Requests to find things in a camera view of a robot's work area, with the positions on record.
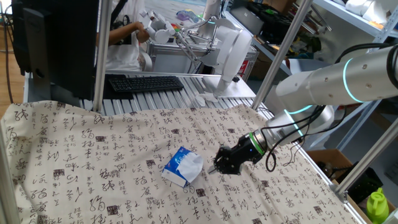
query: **metal pole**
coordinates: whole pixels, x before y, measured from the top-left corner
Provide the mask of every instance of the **metal pole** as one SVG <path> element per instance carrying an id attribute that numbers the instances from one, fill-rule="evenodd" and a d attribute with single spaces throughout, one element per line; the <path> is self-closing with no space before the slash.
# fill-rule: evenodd
<path id="1" fill-rule="evenodd" d="M 0 207 L 2 208 L 0 221 L 5 217 L 6 223 L 20 223 L 14 185 L 12 184 L 10 168 L 8 166 L 6 145 L 1 130 L 0 125 Z"/>
<path id="2" fill-rule="evenodd" d="M 318 9 L 316 9 L 316 7 L 314 5 L 311 5 L 311 9 L 314 11 L 314 13 L 319 17 L 319 19 L 324 23 L 324 25 L 326 26 L 326 28 L 331 31 L 331 27 L 327 24 L 326 20 L 324 20 L 324 18 L 321 16 L 321 14 L 319 13 Z"/>
<path id="3" fill-rule="evenodd" d="M 101 18 L 99 20 L 99 37 L 97 49 L 97 72 L 95 77 L 95 92 L 93 111 L 100 112 L 104 93 L 106 70 L 106 54 L 108 53 L 109 28 L 111 25 L 112 0 L 101 1 Z"/>
<path id="4" fill-rule="evenodd" d="M 299 31 L 301 24 L 302 24 L 305 16 L 307 15 L 308 10 L 310 9 L 311 4 L 312 4 L 312 0 L 304 0 L 303 4 L 298 9 L 296 16 L 293 19 L 292 24 L 290 25 L 289 30 L 286 33 L 284 41 L 280 45 L 280 49 L 278 50 L 278 53 L 276 54 L 275 59 L 272 62 L 264 81 L 262 82 L 260 90 L 257 93 L 256 98 L 253 101 L 253 104 L 251 105 L 252 109 L 257 110 L 261 104 L 261 101 L 264 99 L 264 97 L 268 93 L 268 90 L 271 87 L 271 83 L 274 80 L 275 75 L 278 72 L 278 69 L 279 69 L 282 61 L 285 58 L 286 52 L 288 51 L 290 45 L 292 45 L 294 37 L 296 36 L 297 32 Z"/>
<path id="5" fill-rule="evenodd" d="M 354 182 L 365 172 L 370 164 L 386 149 L 388 145 L 398 136 L 398 118 L 389 129 L 377 140 L 375 145 L 360 160 L 354 169 L 347 175 L 342 183 L 337 186 L 335 192 L 342 196 L 354 184 Z"/>

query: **black cable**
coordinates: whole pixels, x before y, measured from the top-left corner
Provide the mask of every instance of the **black cable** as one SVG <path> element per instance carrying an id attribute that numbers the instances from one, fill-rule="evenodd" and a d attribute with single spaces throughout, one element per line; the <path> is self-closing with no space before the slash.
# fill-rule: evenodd
<path id="1" fill-rule="evenodd" d="M 290 133 L 288 133 L 287 135 L 285 135 L 283 138 L 281 138 L 279 141 L 277 141 L 274 146 L 272 147 L 272 149 L 268 152 L 268 155 L 266 157 L 266 169 L 268 170 L 268 172 L 273 172 L 276 168 L 276 156 L 274 154 L 274 150 L 275 148 L 285 139 L 287 139 L 289 136 L 291 136 L 292 134 L 296 133 L 297 131 L 303 129 L 304 127 L 308 126 L 309 124 L 311 124 L 313 121 L 315 121 L 322 113 L 323 109 L 325 109 L 325 106 L 317 106 L 317 108 L 315 108 L 314 112 L 311 114 L 310 120 L 305 123 L 304 125 L 298 127 L 298 129 L 291 131 Z M 272 156 L 272 159 L 274 160 L 274 165 L 272 167 L 272 169 L 269 168 L 268 166 L 268 161 L 270 156 Z"/>
<path id="2" fill-rule="evenodd" d="M 188 74 L 189 74 L 189 72 L 191 71 L 192 64 L 193 64 L 193 62 L 191 62 L 191 64 L 189 65 L 188 72 L 187 72 Z"/>
<path id="3" fill-rule="evenodd" d="M 3 18 L 2 22 L 4 24 L 4 43 L 6 47 L 6 77 L 7 77 L 7 87 L 8 87 L 8 95 L 10 97 L 10 103 L 14 103 L 12 100 L 12 93 L 11 93 L 11 84 L 10 84 L 10 72 L 9 72 L 9 64 L 8 64 L 8 41 L 7 41 L 7 24 L 6 20 L 4 19 L 4 13 L 1 9 L 1 17 Z"/>
<path id="4" fill-rule="evenodd" d="M 331 127 L 331 128 L 328 128 L 328 129 L 326 129 L 326 130 L 319 131 L 319 132 L 313 133 L 313 134 L 320 134 L 320 133 L 324 133 L 324 132 L 330 131 L 330 130 L 332 130 L 332 129 L 334 129 L 334 128 L 337 128 L 337 127 L 341 124 L 341 122 L 343 122 L 343 120 L 346 118 L 346 115 L 347 115 L 347 106 L 344 106 L 344 115 L 343 115 L 343 118 L 342 118 L 337 124 L 335 124 L 335 125 L 334 125 L 333 127 Z M 309 130 L 309 129 L 310 129 L 310 124 L 308 125 L 308 129 L 307 129 L 306 133 L 303 135 L 303 142 L 302 142 L 301 146 L 303 146 L 303 145 L 305 144 L 305 137 L 310 136 L 310 135 L 313 135 L 313 134 L 308 134 L 308 130 Z M 295 147 L 295 146 L 298 146 L 298 145 L 299 145 L 299 144 L 296 144 L 296 145 L 294 145 L 294 146 L 292 146 L 292 147 L 290 148 L 290 155 L 292 155 L 292 157 L 290 158 L 290 161 L 287 162 L 287 163 L 285 163 L 285 164 L 283 164 L 283 166 L 288 166 L 289 164 L 295 162 L 295 156 L 296 156 L 296 153 L 299 151 L 299 149 L 297 149 L 296 152 L 295 152 L 294 155 L 293 155 L 293 154 L 292 154 L 292 148 Z"/>
<path id="5" fill-rule="evenodd" d="M 320 109 L 319 106 L 317 106 L 317 107 L 315 108 L 313 114 L 319 112 L 319 110 L 323 110 L 323 109 Z M 283 125 L 272 126 L 272 127 L 263 127 L 263 128 L 260 129 L 260 131 L 262 131 L 262 130 L 264 130 L 264 129 L 284 128 L 284 127 L 288 127 L 288 126 L 291 126 L 291 125 L 295 125 L 295 124 L 298 124 L 298 123 L 300 123 L 300 122 L 303 122 L 303 121 L 306 121 L 306 120 L 310 119 L 312 116 L 313 116 L 313 115 L 311 114 L 310 116 L 307 116 L 306 118 L 303 118 L 303 119 L 301 119 L 301 120 L 299 120 L 299 121 L 296 121 L 296 122 L 293 122 L 293 123 L 289 123 L 289 124 L 283 124 Z"/>
<path id="6" fill-rule="evenodd" d="M 335 125 L 334 125 L 333 127 L 331 127 L 331 128 L 328 128 L 328 129 L 325 129 L 325 130 L 323 130 L 323 131 L 319 131 L 319 132 L 313 133 L 313 134 L 325 133 L 325 132 L 327 132 L 327 131 L 330 131 L 330 130 L 332 130 L 332 129 L 337 128 L 337 127 L 341 124 L 341 122 L 343 122 L 343 120 L 346 118 L 346 116 L 347 116 L 347 106 L 344 106 L 344 115 L 343 115 L 343 118 L 342 118 L 337 124 L 335 124 Z"/>
<path id="7" fill-rule="evenodd" d="M 211 19 L 211 17 L 210 17 L 210 18 L 208 18 L 204 24 L 202 24 L 202 25 L 200 25 L 200 26 L 198 26 L 198 27 L 192 27 L 191 29 L 194 29 L 194 28 L 199 28 L 199 27 L 202 27 L 202 26 L 204 26 L 206 23 L 208 23 L 208 22 L 210 21 L 210 19 Z"/>
<path id="8" fill-rule="evenodd" d="M 267 111 L 268 113 L 270 113 L 270 114 L 272 114 L 273 116 L 275 116 L 275 114 L 274 114 L 270 109 L 263 108 L 263 107 L 259 107 L 259 110 L 265 110 L 265 111 Z"/>
<path id="9" fill-rule="evenodd" d="M 199 68 L 201 67 L 202 64 L 203 64 L 203 63 L 200 62 L 200 63 L 198 64 L 197 68 L 195 67 L 196 70 L 195 70 L 195 73 L 194 73 L 194 74 L 197 74 L 197 73 L 199 72 Z"/>
<path id="10" fill-rule="evenodd" d="M 8 9 L 13 5 L 14 3 L 12 3 L 11 5 L 9 5 L 7 8 L 6 8 L 6 10 L 4 10 L 4 14 L 7 14 L 7 11 L 8 11 Z"/>
<path id="11" fill-rule="evenodd" d="M 392 44 L 388 43 L 368 43 L 368 44 L 358 44 L 352 47 L 347 48 L 341 55 L 337 58 L 335 63 L 340 63 L 341 59 L 348 53 L 351 53 L 355 50 L 362 50 L 362 49 L 370 49 L 370 48 L 385 48 L 390 47 Z"/>
<path id="12" fill-rule="evenodd" d="M 7 29 L 7 33 L 8 33 L 8 36 L 10 37 L 11 44 L 14 44 L 14 39 L 12 38 L 12 35 L 11 35 L 11 32 L 9 29 Z"/>

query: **white bag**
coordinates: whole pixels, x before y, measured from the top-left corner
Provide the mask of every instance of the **white bag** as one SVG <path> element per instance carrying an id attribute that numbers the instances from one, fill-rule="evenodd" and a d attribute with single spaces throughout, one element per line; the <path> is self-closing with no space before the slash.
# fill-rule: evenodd
<path id="1" fill-rule="evenodd" d="M 349 0 L 346 9 L 367 21 L 374 21 L 379 24 L 387 22 L 386 11 L 375 0 Z"/>

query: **tablecloth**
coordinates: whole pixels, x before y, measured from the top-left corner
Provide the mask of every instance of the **tablecloth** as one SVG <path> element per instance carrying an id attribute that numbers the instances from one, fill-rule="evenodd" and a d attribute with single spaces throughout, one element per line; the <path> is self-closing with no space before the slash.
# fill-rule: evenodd
<path id="1" fill-rule="evenodd" d="M 11 105 L 2 119 L 22 223 L 356 223 L 295 148 L 277 167 L 248 162 L 242 175 L 207 174 L 221 144 L 265 119 L 239 105 L 101 116 L 55 101 Z M 162 178 L 181 147 L 201 155 L 181 188 Z"/>

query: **keyboard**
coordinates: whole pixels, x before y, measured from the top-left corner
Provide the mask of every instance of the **keyboard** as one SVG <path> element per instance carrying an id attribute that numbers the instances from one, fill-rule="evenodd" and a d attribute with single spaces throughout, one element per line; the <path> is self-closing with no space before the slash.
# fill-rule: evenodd
<path id="1" fill-rule="evenodd" d="M 141 93 L 159 90 L 182 90 L 184 85 L 175 76 L 111 78 L 109 79 L 115 92 Z"/>

